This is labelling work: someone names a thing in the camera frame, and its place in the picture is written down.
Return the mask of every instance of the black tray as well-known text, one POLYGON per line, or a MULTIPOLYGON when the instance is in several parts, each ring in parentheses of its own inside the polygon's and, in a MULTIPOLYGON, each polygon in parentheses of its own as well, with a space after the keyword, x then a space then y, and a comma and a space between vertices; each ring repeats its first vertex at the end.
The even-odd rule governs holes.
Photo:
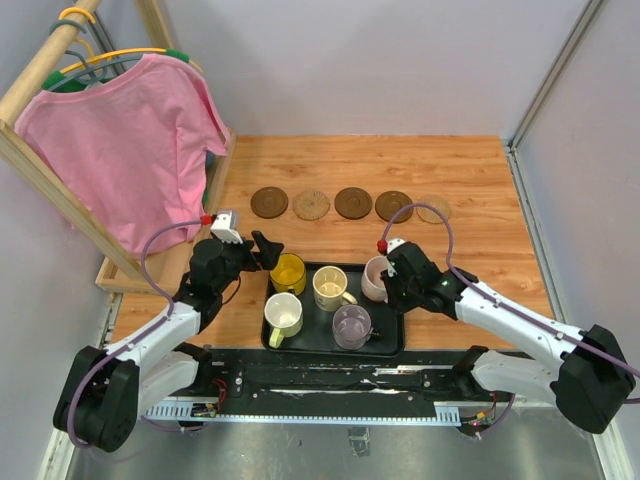
MULTIPOLYGON (((302 330, 291 338, 285 338, 280 348, 272 348, 269 346, 271 326, 263 318, 260 337, 264 348, 278 353, 331 353, 368 357, 395 357, 404 350, 404 315, 397 314, 386 303, 372 302, 364 296, 360 289, 364 265, 305 262, 305 266, 307 267, 307 285, 304 292, 298 296, 302 302, 302 330), (313 275, 327 265, 341 268, 347 274, 347 291, 356 297, 358 305, 369 312, 373 328, 380 332, 379 338, 372 337, 359 350, 343 350, 336 345, 331 330, 335 312, 321 310, 313 298, 313 275)), ((277 292, 273 284, 269 282, 267 298, 275 293, 277 292)))

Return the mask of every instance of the yellow mug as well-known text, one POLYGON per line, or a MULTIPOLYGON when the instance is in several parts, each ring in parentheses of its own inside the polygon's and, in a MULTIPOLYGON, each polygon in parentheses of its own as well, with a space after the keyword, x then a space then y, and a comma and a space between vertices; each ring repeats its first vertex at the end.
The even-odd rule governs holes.
POLYGON ((283 253, 270 277, 276 292, 300 295, 307 284, 307 269, 299 256, 283 253))

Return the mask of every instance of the coaster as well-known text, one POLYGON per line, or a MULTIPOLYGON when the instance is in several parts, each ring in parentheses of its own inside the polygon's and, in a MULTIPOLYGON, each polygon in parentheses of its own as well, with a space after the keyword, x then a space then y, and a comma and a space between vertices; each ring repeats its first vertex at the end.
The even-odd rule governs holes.
POLYGON ((358 187, 345 188, 338 192, 333 204, 344 218, 358 220, 369 215, 373 207, 371 195, 358 187))
POLYGON ((307 190, 293 199, 293 211, 303 220, 318 220, 329 211, 329 198, 317 190, 307 190))
MULTIPOLYGON (((442 213, 447 218, 447 220, 451 216, 451 207, 449 206, 449 202, 447 202, 442 197, 439 197, 437 195, 425 195, 418 201, 420 203, 431 205, 433 208, 440 210, 440 213, 442 213)), ((428 208, 416 207, 416 210, 418 211, 418 216, 425 222, 442 223, 442 219, 428 208)))
MULTIPOLYGON (((376 200, 376 213, 380 216, 381 219, 388 222, 398 210, 400 210, 404 206, 409 205, 410 203, 413 202, 406 194, 402 192, 397 192, 394 190, 384 192, 376 200)), ((396 218, 396 221, 394 223, 406 222, 411 218, 411 215, 413 215, 412 208, 396 218)))
POLYGON ((261 218, 276 218, 289 205, 289 197, 278 187, 264 187, 251 197, 251 210, 261 218))

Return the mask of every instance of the mug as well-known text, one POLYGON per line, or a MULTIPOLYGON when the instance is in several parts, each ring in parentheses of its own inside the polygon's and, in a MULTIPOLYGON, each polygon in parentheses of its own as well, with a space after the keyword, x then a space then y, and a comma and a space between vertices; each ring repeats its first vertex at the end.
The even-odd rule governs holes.
POLYGON ((313 296, 316 305, 325 312, 335 312, 342 305, 357 304, 347 292, 347 274, 338 267, 322 267, 313 276, 313 296))
POLYGON ((367 262, 362 274, 360 286, 365 297, 373 302, 386 302, 387 290, 384 282, 380 278, 380 274, 389 268, 389 262, 386 257, 373 257, 367 262))
POLYGON ((344 350, 358 350, 371 337, 371 317, 358 305, 340 307, 333 316, 333 339, 344 350))
POLYGON ((264 306, 264 318, 273 328, 269 346, 278 348, 286 337, 302 328, 302 303, 291 293, 276 293, 264 306))
POLYGON ((307 284, 307 269, 302 259, 293 253, 280 255, 276 268, 269 274, 276 292, 300 295, 307 284))

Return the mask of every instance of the red cable connector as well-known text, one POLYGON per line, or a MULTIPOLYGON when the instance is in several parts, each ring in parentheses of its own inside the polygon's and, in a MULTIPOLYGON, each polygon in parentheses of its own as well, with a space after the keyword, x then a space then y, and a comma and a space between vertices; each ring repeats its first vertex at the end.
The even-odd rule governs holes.
POLYGON ((378 240, 378 253, 380 253, 380 255, 386 255, 387 254, 387 242, 386 240, 378 240))

